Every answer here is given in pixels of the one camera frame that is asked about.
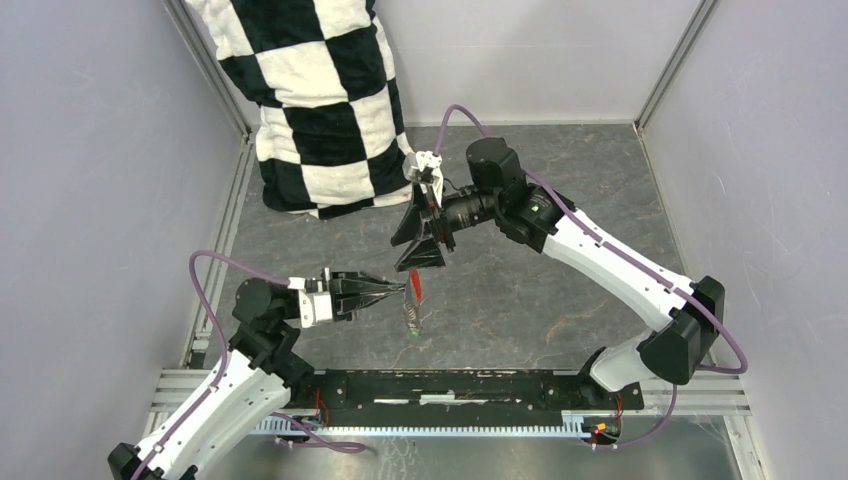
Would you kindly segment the black white checkered cloth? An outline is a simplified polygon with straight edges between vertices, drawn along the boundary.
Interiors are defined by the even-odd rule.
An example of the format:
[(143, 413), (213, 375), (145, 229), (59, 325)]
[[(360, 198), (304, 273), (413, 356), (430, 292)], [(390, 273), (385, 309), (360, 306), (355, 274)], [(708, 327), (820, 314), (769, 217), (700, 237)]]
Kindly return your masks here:
[(266, 207), (330, 219), (404, 204), (413, 150), (371, 1), (195, 1), (216, 60), (259, 111)]

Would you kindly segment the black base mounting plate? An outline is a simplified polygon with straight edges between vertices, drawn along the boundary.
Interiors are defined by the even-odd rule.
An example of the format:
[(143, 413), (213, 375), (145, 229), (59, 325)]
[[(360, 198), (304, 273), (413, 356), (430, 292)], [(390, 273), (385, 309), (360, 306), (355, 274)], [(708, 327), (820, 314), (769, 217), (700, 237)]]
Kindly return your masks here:
[(632, 383), (615, 393), (556, 370), (325, 370), (303, 379), (284, 411), (329, 417), (332, 427), (553, 427), (564, 412), (638, 411)]

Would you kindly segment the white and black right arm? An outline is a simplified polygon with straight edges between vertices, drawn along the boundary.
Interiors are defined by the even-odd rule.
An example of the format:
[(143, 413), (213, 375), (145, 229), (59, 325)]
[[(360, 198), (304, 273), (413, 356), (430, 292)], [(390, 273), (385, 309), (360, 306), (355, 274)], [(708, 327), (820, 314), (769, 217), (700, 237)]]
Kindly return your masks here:
[(405, 248), (396, 271), (444, 267), (457, 232), (492, 221), (510, 240), (602, 286), (645, 324), (643, 333), (584, 364), (577, 392), (585, 405), (602, 408), (625, 386), (653, 377), (688, 384), (720, 336), (723, 285), (711, 277), (695, 282), (628, 247), (525, 170), (502, 138), (472, 143), (466, 160), (472, 183), (450, 195), (438, 155), (420, 151), (404, 160), (412, 200), (391, 238)]

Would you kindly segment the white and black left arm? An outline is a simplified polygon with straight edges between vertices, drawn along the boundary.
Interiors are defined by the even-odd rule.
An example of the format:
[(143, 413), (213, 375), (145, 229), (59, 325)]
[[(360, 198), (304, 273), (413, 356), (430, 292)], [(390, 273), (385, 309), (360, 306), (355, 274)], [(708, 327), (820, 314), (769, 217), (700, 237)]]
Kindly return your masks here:
[(237, 289), (240, 326), (203, 382), (152, 434), (107, 457), (116, 479), (196, 479), (262, 420), (314, 394), (315, 369), (294, 353), (302, 329), (350, 321), (403, 283), (325, 269), (317, 278), (253, 277)]

